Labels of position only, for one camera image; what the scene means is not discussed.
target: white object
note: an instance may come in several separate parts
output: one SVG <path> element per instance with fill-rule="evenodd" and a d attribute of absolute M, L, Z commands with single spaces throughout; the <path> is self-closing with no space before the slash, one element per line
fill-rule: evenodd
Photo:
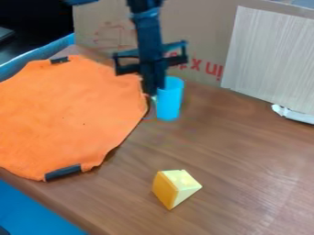
<path fill-rule="evenodd" d="M 290 110 L 289 108 L 279 105 L 272 105 L 272 109 L 281 117 L 314 125 L 314 116 L 312 115 L 295 112 Z"/>

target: orange cloth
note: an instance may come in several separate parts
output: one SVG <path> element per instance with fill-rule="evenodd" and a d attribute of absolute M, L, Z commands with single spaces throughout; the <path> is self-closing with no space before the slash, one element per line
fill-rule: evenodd
<path fill-rule="evenodd" d="M 0 83 L 0 167 L 19 176 L 102 163 L 147 111 L 137 75 L 83 56 L 69 62 L 30 62 Z"/>

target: wooden table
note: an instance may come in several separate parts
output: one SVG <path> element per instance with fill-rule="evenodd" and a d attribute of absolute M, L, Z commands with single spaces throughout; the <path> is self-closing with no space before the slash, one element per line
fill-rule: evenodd
<path fill-rule="evenodd" d="M 143 120 L 90 173 L 51 183 L 0 177 L 90 234 L 313 234 L 314 131 L 270 104 L 187 83 L 175 122 Z M 204 188 L 168 211 L 159 170 L 186 169 Z"/>

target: black clip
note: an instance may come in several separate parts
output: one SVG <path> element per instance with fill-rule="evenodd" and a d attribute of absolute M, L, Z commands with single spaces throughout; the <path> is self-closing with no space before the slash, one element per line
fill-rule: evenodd
<path fill-rule="evenodd" d="M 69 57 L 66 56 L 66 57 L 61 57 L 58 59 L 51 59 L 50 62 L 51 62 L 51 64 L 69 62 Z"/>
<path fill-rule="evenodd" d="M 56 171 L 51 172 L 51 173 L 46 173 L 45 174 L 45 180 L 47 182 L 49 180 L 65 176 L 67 174 L 80 173 L 81 171 L 82 171 L 81 170 L 81 164 L 76 164 L 76 165 L 73 165 L 73 166 L 61 168 L 61 169 L 56 170 Z"/>

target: cardboard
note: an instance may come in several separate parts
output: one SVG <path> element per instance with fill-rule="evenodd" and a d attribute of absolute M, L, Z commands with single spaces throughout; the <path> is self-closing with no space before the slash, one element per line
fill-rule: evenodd
<path fill-rule="evenodd" d="M 314 20 L 239 6 L 222 86 L 314 114 Z"/>
<path fill-rule="evenodd" d="M 163 41 L 186 39 L 190 62 L 169 70 L 203 84 L 220 85 L 237 6 L 314 17 L 314 11 L 263 0 L 166 0 Z M 104 53 L 136 48 L 126 0 L 100 0 L 73 9 L 76 42 Z"/>

